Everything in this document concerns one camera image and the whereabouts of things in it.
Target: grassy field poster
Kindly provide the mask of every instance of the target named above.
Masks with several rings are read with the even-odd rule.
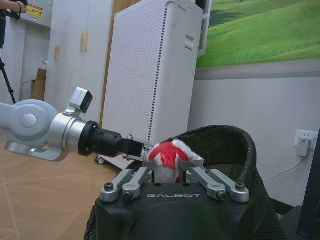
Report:
[[[320,58],[320,0],[213,0],[197,68]]]

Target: gray wall trim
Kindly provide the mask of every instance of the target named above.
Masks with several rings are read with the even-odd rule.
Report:
[[[320,77],[320,59],[199,68],[194,80]]]

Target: perforated panel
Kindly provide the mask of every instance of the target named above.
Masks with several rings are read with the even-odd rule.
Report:
[[[155,1],[115,18],[103,128],[150,140],[165,4]]]

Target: tiled floor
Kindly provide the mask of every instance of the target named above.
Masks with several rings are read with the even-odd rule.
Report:
[[[4,150],[0,131],[0,239],[80,240],[100,189],[118,170],[70,154],[48,162]]]

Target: power adapter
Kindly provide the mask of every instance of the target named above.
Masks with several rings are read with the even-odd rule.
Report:
[[[306,157],[310,148],[310,139],[300,137],[298,139],[298,146],[296,147],[296,154],[300,157]]]

